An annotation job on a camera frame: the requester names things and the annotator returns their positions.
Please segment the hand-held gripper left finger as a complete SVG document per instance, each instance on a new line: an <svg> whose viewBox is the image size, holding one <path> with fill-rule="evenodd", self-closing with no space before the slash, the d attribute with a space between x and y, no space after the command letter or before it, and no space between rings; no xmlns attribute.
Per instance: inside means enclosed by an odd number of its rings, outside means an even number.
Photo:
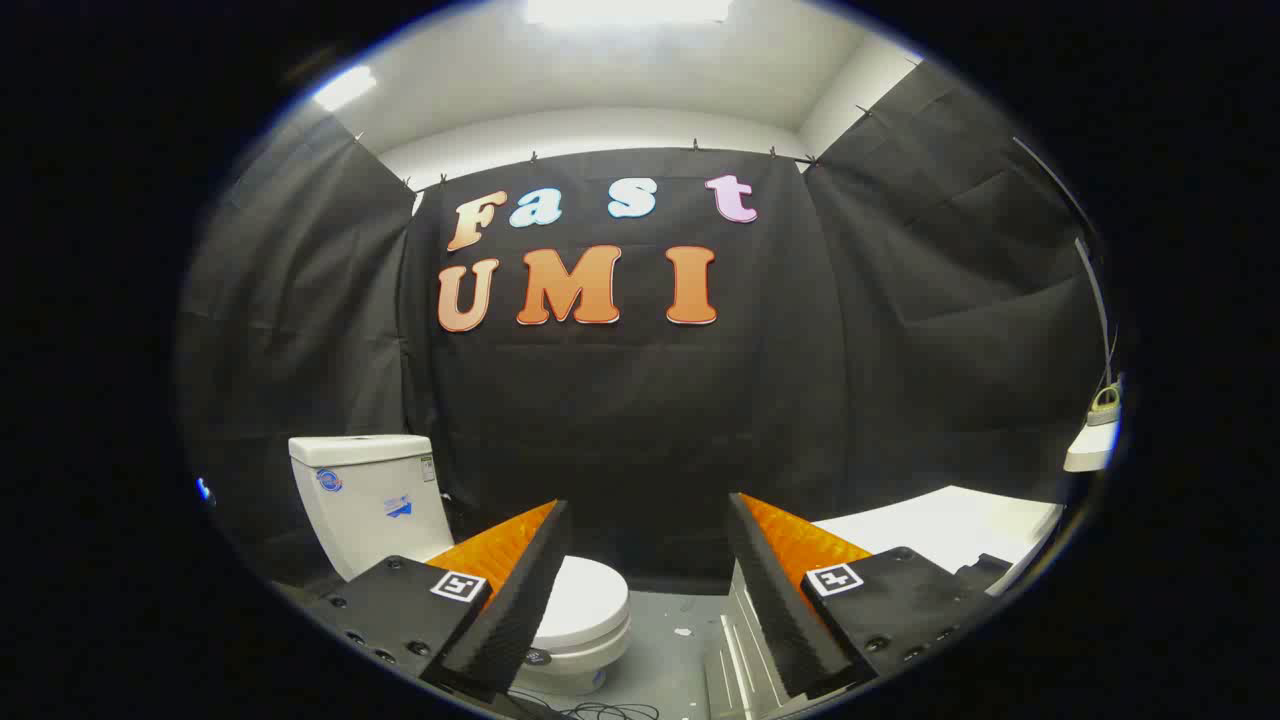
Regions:
<svg viewBox="0 0 1280 720"><path fill-rule="evenodd" d="M553 500L429 562L388 555L303 610L375 664L492 702L534 643L571 530L570 502Z"/></svg>

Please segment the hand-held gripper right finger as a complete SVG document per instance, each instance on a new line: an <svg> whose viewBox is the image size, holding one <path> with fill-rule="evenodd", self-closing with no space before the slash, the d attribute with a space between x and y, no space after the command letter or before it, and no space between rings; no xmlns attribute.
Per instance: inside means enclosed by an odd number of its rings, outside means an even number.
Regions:
<svg viewBox="0 0 1280 720"><path fill-rule="evenodd" d="M955 571L908 546L873 553L740 492L727 538L782 687L809 698L918 665L1011 569L988 553Z"/></svg>

